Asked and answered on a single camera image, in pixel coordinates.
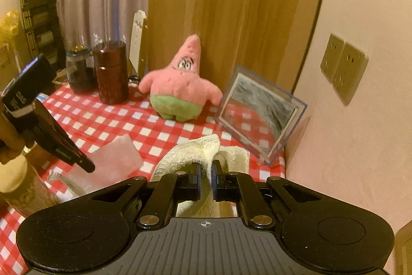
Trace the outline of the left hand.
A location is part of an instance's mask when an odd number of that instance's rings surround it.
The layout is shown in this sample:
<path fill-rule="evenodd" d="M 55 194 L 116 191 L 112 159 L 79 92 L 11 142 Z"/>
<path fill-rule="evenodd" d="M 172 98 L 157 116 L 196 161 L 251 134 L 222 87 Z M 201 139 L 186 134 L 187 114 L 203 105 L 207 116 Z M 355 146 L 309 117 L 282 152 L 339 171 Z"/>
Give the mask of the left hand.
<path fill-rule="evenodd" d="M 10 160 L 19 156 L 25 147 L 31 148 L 34 141 L 19 134 L 15 127 L 6 118 L 5 106 L 1 102 L 0 138 L 5 147 L 1 149 L 1 164 L 6 164 Z"/>

